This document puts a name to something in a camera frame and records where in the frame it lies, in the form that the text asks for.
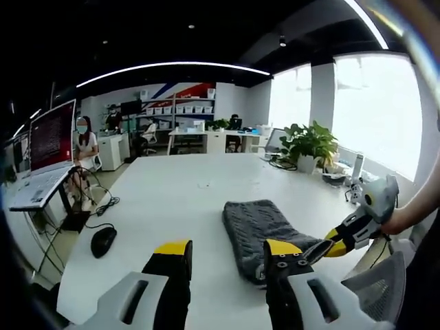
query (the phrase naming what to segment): black ceiling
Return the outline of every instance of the black ceiling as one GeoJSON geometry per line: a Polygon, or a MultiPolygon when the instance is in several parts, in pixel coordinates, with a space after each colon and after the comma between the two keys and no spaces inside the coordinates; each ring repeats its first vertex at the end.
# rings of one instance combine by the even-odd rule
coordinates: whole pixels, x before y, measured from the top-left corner
{"type": "MultiPolygon", "coordinates": [[[[26,5],[26,10],[18,3],[8,12],[14,23],[6,36],[7,93],[14,101],[17,123],[47,102],[52,81],[61,91],[117,69],[166,61],[237,64],[273,74],[321,54],[378,50],[363,22],[350,19],[295,38],[284,48],[271,42],[265,46],[267,56],[255,63],[239,62],[268,32],[276,34],[277,40],[285,33],[281,23],[314,0],[254,3],[252,7],[248,3],[220,6],[212,1],[58,1],[62,7],[35,2],[26,5]]],[[[390,49],[404,51],[386,33],[390,49]]],[[[224,68],[151,68],[105,78],[78,91],[82,97],[168,81],[252,86],[263,79],[267,76],[224,68]]]]}

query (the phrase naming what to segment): floor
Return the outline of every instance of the floor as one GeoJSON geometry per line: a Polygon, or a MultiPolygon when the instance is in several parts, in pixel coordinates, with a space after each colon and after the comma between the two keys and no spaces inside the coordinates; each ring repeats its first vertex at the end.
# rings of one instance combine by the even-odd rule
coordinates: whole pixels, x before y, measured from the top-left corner
{"type": "MultiPolygon", "coordinates": [[[[152,157],[156,155],[166,155],[166,149],[159,149],[157,150],[156,154],[151,154],[152,157]]],[[[113,183],[119,178],[119,176],[121,176],[121,174],[123,174],[123,172],[128,167],[129,164],[123,164],[121,167],[119,167],[118,170],[115,170],[113,172],[98,172],[97,177],[100,180],[100,183],[105,188],[111,189],[113,183]]],[[[103,190],[96,190],[96,192],[94,193],[94,197],[97,203],[99,203],[103,196],[103,190]]],[[[61,271],[64,269],[64,266],[69,259],[70,252],[72,251],[72,248],[75,245],[77,238],[77,232],[63,231],[56,235],[56,238],[53,240],[52,248],[49,249],[47,256],[50,258],[50,260],[53,261],[53,263],[59,270],[57,270],[55,266],[51,264],[48,258],[44,260],[41,268],[41,282],[45,283],[45,287],[47,287],[48,283],[54,284],[61,281],[61,271]]],[[[385,248],[382,252],[383,247],[383,239],[373,242],[368,249],[368,252],[353,268],[353,271],[347,275],[347,278],[362,273],[365,270],[368,270],[370,266],[374,264],[374,262],[379,263],[380,261],[387,258],[390,255],[390,252],[388,248],[385,248]]]]}

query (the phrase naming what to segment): person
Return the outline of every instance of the person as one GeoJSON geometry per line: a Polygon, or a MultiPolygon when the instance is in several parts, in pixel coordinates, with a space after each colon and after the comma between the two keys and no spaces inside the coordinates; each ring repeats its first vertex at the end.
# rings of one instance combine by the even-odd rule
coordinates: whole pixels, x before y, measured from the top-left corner
{"type": "Polygon", "coordinates": [[[94,167],[94,156],[98,154],[98,141],[95,133],[91,131],[90,118],[86,115],[79,118],[77,126],[81,120],[85,120],[87,123],[87,130],[76,136],[74,154],[75,166],[80,166],[81,168],[72,175],[68,185],[72,197],[82,204],[81,208],[83,209],[87,208],[86,205],[90,202],[90,198],[85,198],[87,196],[85,191],[87,182],[85,181],[85,174],[82,168],[89,170],[94,167]]]}
{"type": "Polygon", "coordinates": [[[119,111],[116,111],[115,107],[110,108],[110,115],[105,120],[106,129],[109,131],[117,131],[120,133],[122,128],[122,115],[119,111]]]}
{"type": "MultiPolygon", "coordinates": [[[[228,129],[231,129],[231,128],[232,128],[231,123],[232,123],[235,119],[239,119],[239,115],[237,115],[237,114],[234,113],[233,115],[231,115],[231,119],[230,119],[230,121],[229,121],[229,127],[228,127],[228,129]]],[[[239,136],[227,135],[227,136],[226,136],[226,148],[229,148],[229,146],[230,146],[232,143],[234,144],[234,152],[235,152],[235,153],[238,153],[238,152],[239,152],[239,147],[240,147],[240,145],[241,145],[241,138],[240,138],[239,136]]]]}
{"type": "Polygon", "coordinates": [[[406,268],[404,304],[396,329],[434,329],[440,311],[440,151],[435,165],[419,192],[403,207],[394,210],[382,225],[384,234],[399,234],[422,222],[437,210],[434,223],[406,268]]]}

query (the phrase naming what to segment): folded towel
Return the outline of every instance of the folded towel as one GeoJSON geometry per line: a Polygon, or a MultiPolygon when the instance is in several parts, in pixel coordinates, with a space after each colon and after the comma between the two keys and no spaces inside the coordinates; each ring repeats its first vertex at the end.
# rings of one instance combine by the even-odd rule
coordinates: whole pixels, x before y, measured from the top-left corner
{"type": "Polygon", "coordinates": [[[229,201],[223,209],[223,223],[240,274],[255,285],[265,285],[263,243],[266,239],[294,244],[311,265],[334,244],[293,229],[275,204],[266,199],[244,203],[229,201]]]}

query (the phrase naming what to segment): face mask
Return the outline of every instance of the face mask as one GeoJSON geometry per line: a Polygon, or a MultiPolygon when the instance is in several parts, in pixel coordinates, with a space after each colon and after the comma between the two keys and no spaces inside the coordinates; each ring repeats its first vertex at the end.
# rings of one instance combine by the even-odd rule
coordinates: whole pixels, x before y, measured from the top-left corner
{"type": "Polygon", "coordinates": [[[83,117],[79,117],[76,120],[76,131],[79,134],[85,134],[87,132],[87,121],[83,117]]]}

